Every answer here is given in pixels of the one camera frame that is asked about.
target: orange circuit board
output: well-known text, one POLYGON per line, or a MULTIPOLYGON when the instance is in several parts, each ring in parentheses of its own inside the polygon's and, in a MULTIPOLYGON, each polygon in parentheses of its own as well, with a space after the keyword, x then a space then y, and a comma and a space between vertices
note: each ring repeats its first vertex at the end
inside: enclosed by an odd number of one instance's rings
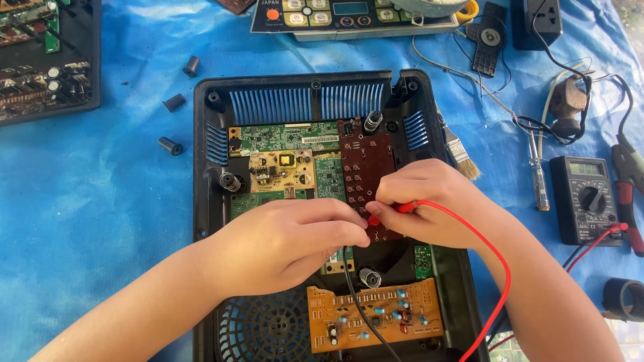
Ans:
MULTIPOLYGON (((358 313, 353 297, 336 296, 317 287, 308 287, 307 297, 311 352, 380 344, 358 313)), ((409 285, 363 290, 357 297, 366 316, 387 342, 444 334, 433 278, 409 285)))

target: plastic case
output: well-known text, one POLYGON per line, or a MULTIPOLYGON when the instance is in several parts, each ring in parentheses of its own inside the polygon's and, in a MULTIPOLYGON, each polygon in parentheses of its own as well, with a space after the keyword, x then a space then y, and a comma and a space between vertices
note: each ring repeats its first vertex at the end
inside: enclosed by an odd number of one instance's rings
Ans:
POLYGON ((11 44, 0 48, 0 70, 28 65, 37 71, 46 71, 52 66, 88 61, 91 64, 91 99, 87 102, 61 106, 39 113, 16 115, 6 119, 0 117, 0 127, 86 112, 100 107, 101 0, 85 1, 84 3, 85 5, 77 0, 68 5, 75 16, 59 9, 60 34, 76 49, 72 50, 62 44, 58 52, 45 53, 44 45, 38 44, 34 40, 11 44))
MULTIPOLYGON (((230 193, 218 185, 222 169, 249 177, 247 157, 227 157, 227 128, 365 117, 378 109, 395 121, 396 167, 424 158, 446 159, 430 79, 423 71, 390 71, 204 79, 194 89, 194 242, 230 220, 230 193)), ((355 248, 357 269, 370 265, 383 285, 415 282, 410 238, 355 248)), ((465 250, 432 247, 433 271, 446 335, 393 343, 403 361, 457 361, 482 326, 465 250)), ((311 276, 293 289, 221 303, 194 328, 196 362, 392 361, 382 345, 312 354, 306 286, 348 294, 343 273, 311 276)), ((484 343, 468 361, 489 361, 484 343)))

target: power socket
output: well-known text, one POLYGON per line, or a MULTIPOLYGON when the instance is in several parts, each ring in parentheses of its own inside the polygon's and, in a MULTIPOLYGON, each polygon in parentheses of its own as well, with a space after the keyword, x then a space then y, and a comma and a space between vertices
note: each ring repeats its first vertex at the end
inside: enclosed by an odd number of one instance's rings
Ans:
MULTIPOLYGON (((512 45, 517 50, 543 50, 539 38, 532 32, 532 19, 543 0, 511 0, 512 45)), ((564 33, 559 0, 547 0, 536 15, 536 31, 545 43, 552 44, 564 33)))

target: blue tarp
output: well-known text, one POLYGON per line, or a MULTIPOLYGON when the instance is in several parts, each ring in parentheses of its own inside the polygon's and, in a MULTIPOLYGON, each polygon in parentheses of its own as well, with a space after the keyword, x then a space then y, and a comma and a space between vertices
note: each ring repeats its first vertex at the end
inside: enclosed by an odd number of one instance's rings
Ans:
MULTIPOLYGON (((591 57, 599 74, 626 78, 636 104, 627 133, 644 152, 642 69, 610 1, 562 1, 562 10, 564 35, 552 46, 555 57, 591 57)), ((526 133, 489 97, 480 100, 471 81, 418 58, 410 37, 298 43, 286 34, 249 34, 249 15, 234 16, 209 0, 104 0, 103 11, 101 109, 0 128, 3 361, 26 361, 92 307, 191 243, 191 98, 204 77, 391 69, 396 78, 401 68, 418 67, 430 75, 446 121, 483 172, 476 185, 526 224, 558 261, 573 251, 560 242, 556 213, 534 209, 526 133), (197 79, 181 72, 190 55, 202 60, 197 79), (170 114, 161 101, 177 93, 188 103, 170 114), (170 157, 156 144, 160 136, 181 142, 184 154, 170 157)), ((473 53, 473 43, 459 41, 473 53)), ((433 60, 471 68, 451 34, 418 37, 417 46, 433 60)), ((513 81, 500 99, 517 114, 539 118, 560 69, 544 52, 511 46, 506 61, 513 81)), ((499 67, 484 82, 498 89, 507 79, 499 67)), ((593 92, 586 136, 568 147, 547 139, 545 158, 610 159, 626 105, 610 81, 593 92)), ((642 211, 644 198, 637 195, 640 226, 642 211)), ((471 259, 487 318, 499 293, 478 256, 471 259)), ((628 245, 597 248, 572 276, 601 309, 606 280, 644 280, 641 263, 628 245)), ((156 360, 189 361, 191 351, 188 333, 156 360)))

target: barcode sticker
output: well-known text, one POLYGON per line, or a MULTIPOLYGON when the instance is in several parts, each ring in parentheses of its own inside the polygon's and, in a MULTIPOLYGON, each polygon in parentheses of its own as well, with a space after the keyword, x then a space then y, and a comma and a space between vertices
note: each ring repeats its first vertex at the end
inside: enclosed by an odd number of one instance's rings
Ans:
POLYGON ((302 143, 337 142, 340 136, 302 137, 302 143))

